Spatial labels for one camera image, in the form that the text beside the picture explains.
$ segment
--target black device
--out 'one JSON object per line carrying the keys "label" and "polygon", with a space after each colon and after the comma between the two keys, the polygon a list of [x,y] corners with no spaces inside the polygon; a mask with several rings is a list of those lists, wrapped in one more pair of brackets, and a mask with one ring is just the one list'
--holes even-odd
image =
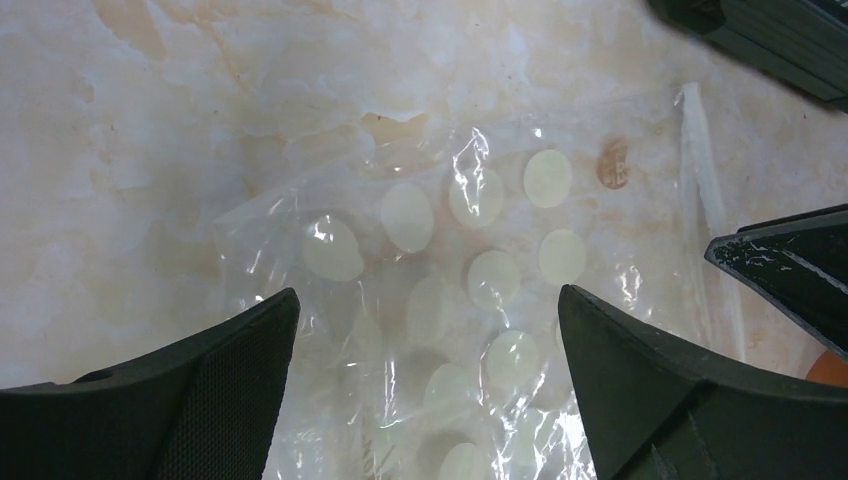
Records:
{"label": "black device", "polygon": [[[848,205],[743,228],[706,258],[848,357]],[[599,479],[848,478],[848,389],[722,357],[578,287],[559,316]]]}
{"label": "black device", "polygon": [[649,2],[672,25],[848,112],[848,1]]}
{"label": "black device", "polygon": [[299,312],[284,290],[73,383],[0,390],[0,478],[258,480]]}

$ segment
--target brown stain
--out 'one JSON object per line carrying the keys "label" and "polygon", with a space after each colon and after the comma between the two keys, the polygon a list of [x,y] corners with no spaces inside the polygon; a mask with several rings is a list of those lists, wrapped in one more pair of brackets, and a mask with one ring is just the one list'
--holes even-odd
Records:
{"label": "brown stain", "polygon": [[601,185],[610,190],[619,190],[627,185],[627,180],[630,179],[630,169],[627,167],[628,148],[626,137],[613,137],[606,142],[598,158],[596,170]]}
{"label": "brown stain", "polygon": [[406,122],[375,113],[367,113],[359,120],[363,130],[374,137],[374,143],[382,145],[402,138],[418,137],[426,133],[430,118],[421,114]]}
{"label": "brown stain", "polygon": [[766,331],[763,328],[755,328],[751,332],[751,340],[748,342],[748,346],[750,348],[757,348],[760,346],[760,343],[763,342],[766,338]]}
{"label": "brown stain", "polygon": [[588,209],[588,210],[597,210],[600,206],[600,203],[596,198],[581,198],[575,202],[580,208]]}
{"label": "brown stain", "polygon": [[103,24],[147,58],[161,60],[165,45],[144,0],[93,0]]}
{"label": "brown stain", "polygon": [[91,103],[94,101],[94,86],[76,70],[70,70],[68,86],[70,93],[82,99],[83,102]]}
{"label": "brown stain", "polygon": [[[183,218],[190,220],[193,216],[193,212],[188,212]],[[190,275],[206,281],[215,281],[220,275],[216,260],[217,249],[212,240],[181,241],[161,220],[151,224],[141,246],[147,266],[162,277]]]}
{"label": "brown stain", "polygon": [[244,184],[244,189],[247,190],[247,196],[250,199],[258,197],[259,193],[262,191],[256,183],[243,176],[241,177],[241,182]]}
{"label": "brown stain", "polygon": [[[645,69],[641,65],[662,65],[664,59],[674,58],[675,50],[671,42],[661,42],[658,36],[651,35],[646,29],[644,15],[648,12],[622,11],[615,15],[613,24],[615,35],[610,36],[605,28],[593,28],[582,42],[603,45],[615,51],[615,55],[589,55],[581,68],[593,73],[617,79],[627,79],[631,85],[651,85],[662,83],[668,73],[661,69]],[[589,13],[591,25],[609,25],[610,15],[607,9],[596,8]],[[620,88],[614,91],[619,94]]]}
{"label": "brown stain", "polygon": [[175,2],[166,0],[154,0],[158,6],[170,20],[181,25],[194,25],[204,35],[211,38],[218,47],[218,52],[221,54],[220,61],[222,62],[230,78],[238,85],[242,92],[254,94],[255,88],[243,78],[245,68],[241,68],[237,61],[237,54],[233,52],[227,45],[224,36],[218,32],[215,23],[234,17],[240,13],[237,6],[229,5],[228,2],[206,2],[195,8],[181,6]]}
{"label": "brown stain", "polygon": [[98,150],[97,158],[106,165],[112,165],[112,156],[106,150]]}

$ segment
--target countertop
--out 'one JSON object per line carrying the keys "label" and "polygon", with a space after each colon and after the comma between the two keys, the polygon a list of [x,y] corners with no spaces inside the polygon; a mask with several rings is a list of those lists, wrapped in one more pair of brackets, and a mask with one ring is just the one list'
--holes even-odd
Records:
{"label": "countertop", "polygon": [[[220,322],[211,221],[320,159],[688,81],[732,229],[848,201],[848,116],[643,0],[0,1],[0,387]],[[748,361],[803,375],[742,295]]]}

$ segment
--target orange object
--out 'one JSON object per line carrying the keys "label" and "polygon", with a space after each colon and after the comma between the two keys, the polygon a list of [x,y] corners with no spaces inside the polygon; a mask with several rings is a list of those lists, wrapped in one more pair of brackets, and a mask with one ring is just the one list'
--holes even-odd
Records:
{"label": "orange object", "polygon": [[807,380],[848,388],[848,363],[835,353],[827,351],[813,364],[807,374]]}

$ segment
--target plastic bag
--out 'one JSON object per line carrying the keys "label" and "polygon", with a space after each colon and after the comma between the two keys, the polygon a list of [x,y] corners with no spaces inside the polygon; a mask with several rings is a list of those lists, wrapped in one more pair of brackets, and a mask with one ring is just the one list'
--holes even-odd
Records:
{"label": "plastic bag", "polygon": [[401,141],[218,219],[225,312],[302,303],[266,478],[593,478],[562,283],[738,357],[700,266],[700,108],[687,85]]}

